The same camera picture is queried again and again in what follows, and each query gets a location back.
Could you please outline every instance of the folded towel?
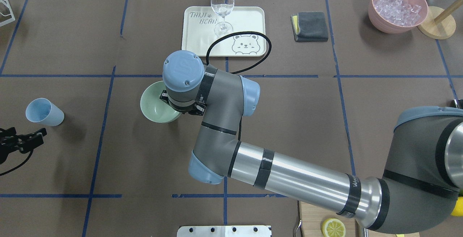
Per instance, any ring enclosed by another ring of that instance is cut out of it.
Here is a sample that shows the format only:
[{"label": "folded towel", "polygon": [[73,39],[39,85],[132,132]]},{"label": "folded towel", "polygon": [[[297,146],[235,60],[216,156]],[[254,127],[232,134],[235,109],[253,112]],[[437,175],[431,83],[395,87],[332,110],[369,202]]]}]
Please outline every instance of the folded towel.
[{"label": "folded towel", "polygon": [[296,42],[328,41],[323,12],[300,12],[291,16]]}]

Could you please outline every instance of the pink bowl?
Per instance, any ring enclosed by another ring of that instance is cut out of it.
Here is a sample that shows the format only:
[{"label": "pink bowl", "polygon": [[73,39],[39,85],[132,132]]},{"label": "pink bowl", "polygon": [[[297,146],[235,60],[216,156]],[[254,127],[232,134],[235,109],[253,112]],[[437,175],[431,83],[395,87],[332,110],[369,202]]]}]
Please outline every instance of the pink bowl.
[{"label": "pink bowl", "polygon": [[420,15],[420,20],[414,26],[398,26],[393,23],[386,21],[380,14],[376,11],[375,7],[373,6],[373,0],[370,0],[368,6],[368,17],[370,18],[371,23],[378,28],[378,30],[383,31],[387,34],[400,34],[405,31],[411,30],[416,26],[419,26],[428,15],[428,4],[426,0],[407,0],[410,5],[419,5],[421,6],[421,10],[418,13]]}]

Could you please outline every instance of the blue joint cap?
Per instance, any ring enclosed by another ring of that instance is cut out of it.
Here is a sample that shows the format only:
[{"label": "blue joint cap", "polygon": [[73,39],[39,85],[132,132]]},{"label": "blue joint cap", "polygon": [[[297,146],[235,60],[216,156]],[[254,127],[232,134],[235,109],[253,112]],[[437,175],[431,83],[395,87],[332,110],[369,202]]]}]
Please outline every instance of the blue joint cap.
[{"label": "blue joint cap", "polygon": [[193,151],[191,152],[190,165],[188,166],[188,173],[192,178],[198,180],[199,182],[218,185],[224,179],[223,176],[219,176],[214,173],[212,170],[207,168],[201,161],[195,156]]},{"label": "blue joint cap", "polygon": [[174,92],[188,92],[197,87],[204,76],[204,65],[199,56],[190,51],[176,51],[167,56],[162,68],[162,79]]},{"label": "blue joint cap", "polygon": [[431,117],[437,115],[451,115],[451,116],[460,116],[463,117],[463,110],[450,108],[450,107],[438,107],[438,106],[422,106],[411,108],[402,112],[397,120],[397,125],[395,125],[394,130],[402,125],[405,122],[422,118],[422,117]]},{"label": "blue joint cap", "polygon": [[256,110],[259,103],[260,97],[260,86],[259,83],[246,79],[243,76],[241,78],[241,84],[243,85],[243,98],[245,100],[245,108],[243,116],[250,116]]}]

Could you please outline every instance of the yellow object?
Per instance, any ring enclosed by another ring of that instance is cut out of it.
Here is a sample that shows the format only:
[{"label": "yellow object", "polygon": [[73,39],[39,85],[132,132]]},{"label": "yellow object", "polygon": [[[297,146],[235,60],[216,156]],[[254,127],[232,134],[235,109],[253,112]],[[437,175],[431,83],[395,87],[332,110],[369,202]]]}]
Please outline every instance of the yellow object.
[{"label": "yellow object", "polygon": [[455,208],[453,209],[453,212],[451,213],[453,216],[463,216],[463,197],[458,197],[458,200],[456,201]]},{"label": "yellow object", "polygon": [[294,29],[296,30],[296,34],[299,34],[299,25],[297,24],[297,14],[293,16],[293,25],[294,25]]},{"label": "yellow object", "polygon": [[321,232],[324,237],[344,237],[346,235],[346,227],[340,220],[329,218],[323,222]]}]

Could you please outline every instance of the white tray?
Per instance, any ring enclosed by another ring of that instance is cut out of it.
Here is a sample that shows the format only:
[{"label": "white tray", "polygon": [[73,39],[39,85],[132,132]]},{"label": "white tray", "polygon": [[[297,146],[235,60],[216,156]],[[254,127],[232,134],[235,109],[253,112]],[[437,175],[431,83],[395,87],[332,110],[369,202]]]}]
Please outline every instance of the white tray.
[{"label": "white tray", "polygon": [[[219,38],[214,34],[214,26],[221,21],[222,18],[217,16],[210,6],[187,8],[183,18],[182,50],[205,56],[209,46]],[[265,34],[265,16],[260,7],[235,7],[225,17],[225,21],[233,26],[234,33],[258,31]],[[244,48],[241,43],[248,44],[248,48]],[[267,43],[261,36],[241,35],[218,43],[210,56],[262,56],[266,49]]]}]

